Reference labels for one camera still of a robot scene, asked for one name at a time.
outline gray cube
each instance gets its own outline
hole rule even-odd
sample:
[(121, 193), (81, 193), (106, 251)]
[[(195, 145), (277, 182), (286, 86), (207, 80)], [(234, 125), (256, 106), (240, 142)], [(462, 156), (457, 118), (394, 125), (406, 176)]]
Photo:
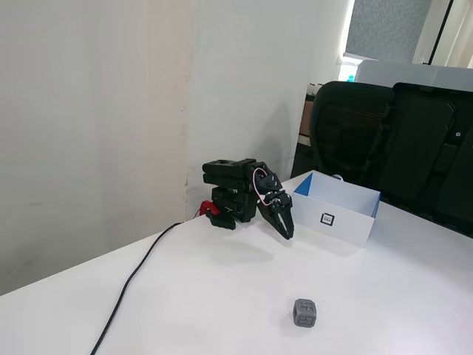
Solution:
[(298, 327), (312, 328), (316, 324), (316, 304), (311, 300), (298, 299), (294, 303), (294, 324)]

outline open cardboard box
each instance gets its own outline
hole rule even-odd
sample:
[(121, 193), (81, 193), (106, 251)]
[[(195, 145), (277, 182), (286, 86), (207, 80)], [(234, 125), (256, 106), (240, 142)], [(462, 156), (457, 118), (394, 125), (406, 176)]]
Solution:
[(364, 246), (378, 212), (378, 191), (317, 172), (293, 193), (295, 223)]

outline table surface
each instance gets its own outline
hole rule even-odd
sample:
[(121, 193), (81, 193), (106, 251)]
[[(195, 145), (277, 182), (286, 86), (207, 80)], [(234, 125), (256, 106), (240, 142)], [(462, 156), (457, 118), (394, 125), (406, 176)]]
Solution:
[[(0, 354), (89, 354), (154, 239), (0, 297)], [(298, 298), (316, 303), (314, 328), (293, 324)], [(469, 355), (472, 324), (473, 240), (392, 206), (366, 248), (199, 217), (157, 245), (98, 354)]]

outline power cord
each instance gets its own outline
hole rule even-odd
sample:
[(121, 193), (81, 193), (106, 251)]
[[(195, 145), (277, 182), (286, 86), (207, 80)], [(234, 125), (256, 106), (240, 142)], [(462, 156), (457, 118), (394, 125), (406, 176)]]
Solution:
[(195, 217), (197, 217), (197, 214), (200, 212), (200, 209), (197, 210), (197, 212), (195, 212), (194, 216), (192, 217), (192, 219), (194, 219)]
[(141, 266), (143, 266), (146, 259), (148, 258), (148, 256), (153, 251), (153, 248), (156, 246), (157, 242), (160, 241), (161, 237), (163, 237), (164, 234), (166, 234), (168, 231), (170, 231), (171, 229), (173, 229), (175, 226), (178, 226), (178, 225), (180, 225), (180, 223), (173, 224), (172, 226), (167, 228), (163, 233), (161, 233), (158, 238), (156, 238), (156, 240), (154, 241), (154, 243), (151, 245), (148, 252), (146, 253), (145, 257), (141, 260), (141, 263), (138, 264), (137, 268), (132, 272), (132, 274), (130, 275), (128, 280), (125, 282), (125, 286), (122, 288), (120, 296), (118, 297), (117, 304), (115, 304), (115, 307), (113, 308), (112, 314), (110, 314), (110, 318), (109, 318), (108, 322), (106, 323), (105, 328), (103, 329), (102, 334), (98, 338), (98, 341), (95, 344), (95, 347), (92, 350), (92, 353), (90, 353), (90, 355), (95, 355), (97, 353), (98, 348), (101, 346), (101, 343), (103, 342), (103, 338), (105, 338), (106, 332), (109, 331), (110, 325), (112, 324), (113, 319), (115, 318), (115, 315), (117, 314), (117, 311), (120, 307), (121, 301), (123, 300), (123, 296), (126, 293), (126, 289), (128, 288), (128, 285), (130, 284), (130, 282), (133, 280), (133, 277), (136, 275), (136, 273), (139, 272)]

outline black office chair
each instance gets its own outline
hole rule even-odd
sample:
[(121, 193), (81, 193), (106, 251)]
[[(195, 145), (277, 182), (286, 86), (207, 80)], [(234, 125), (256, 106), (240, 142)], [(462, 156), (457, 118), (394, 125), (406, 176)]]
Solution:
[(362, 183), (364, 167), (375, 141), (392, 89), (333, 81), (314, 100), (310, 145), (316, 169)]

